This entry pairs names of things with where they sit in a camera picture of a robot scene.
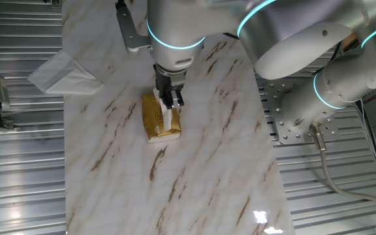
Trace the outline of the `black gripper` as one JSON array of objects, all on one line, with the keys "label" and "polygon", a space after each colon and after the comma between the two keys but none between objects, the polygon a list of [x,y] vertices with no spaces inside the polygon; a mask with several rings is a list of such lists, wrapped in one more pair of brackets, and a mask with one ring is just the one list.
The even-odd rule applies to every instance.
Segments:
[{"label": "black gripper", "polygon": [[159,98],[164,107],[169,110],[183,106],[185,103],[180,90],[185,85],[187,69],[169,70],[157,63],[153,68],[155,70],[155,87],[160,91]]}]

